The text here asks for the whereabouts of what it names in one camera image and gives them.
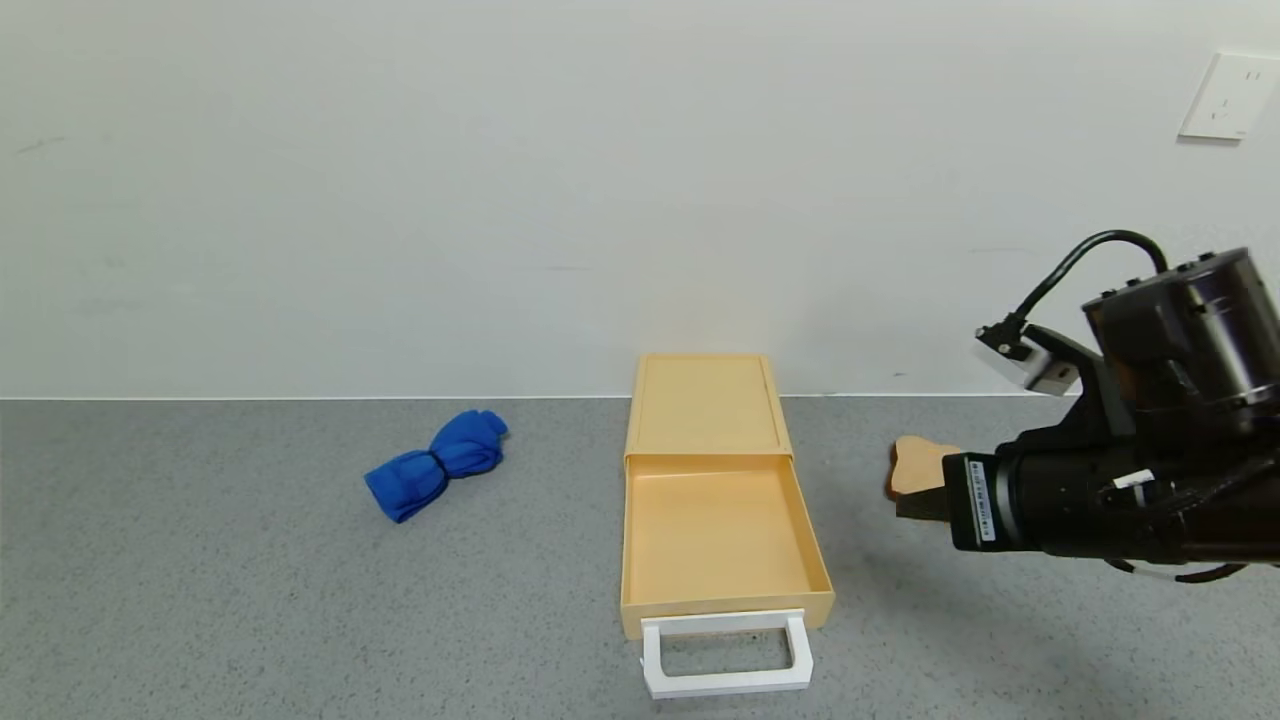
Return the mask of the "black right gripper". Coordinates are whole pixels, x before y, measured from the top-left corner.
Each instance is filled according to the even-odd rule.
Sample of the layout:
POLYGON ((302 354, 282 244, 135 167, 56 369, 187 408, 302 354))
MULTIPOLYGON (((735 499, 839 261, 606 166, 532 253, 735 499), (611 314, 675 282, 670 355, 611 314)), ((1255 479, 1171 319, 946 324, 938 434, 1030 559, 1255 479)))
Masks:
POLYGON ((1087 446, 952 454, 943 459, 943 486, 896 495, 895 514, 950 521, 961 551, 1082 552, 1100 462, 1101 448, 1087 446))

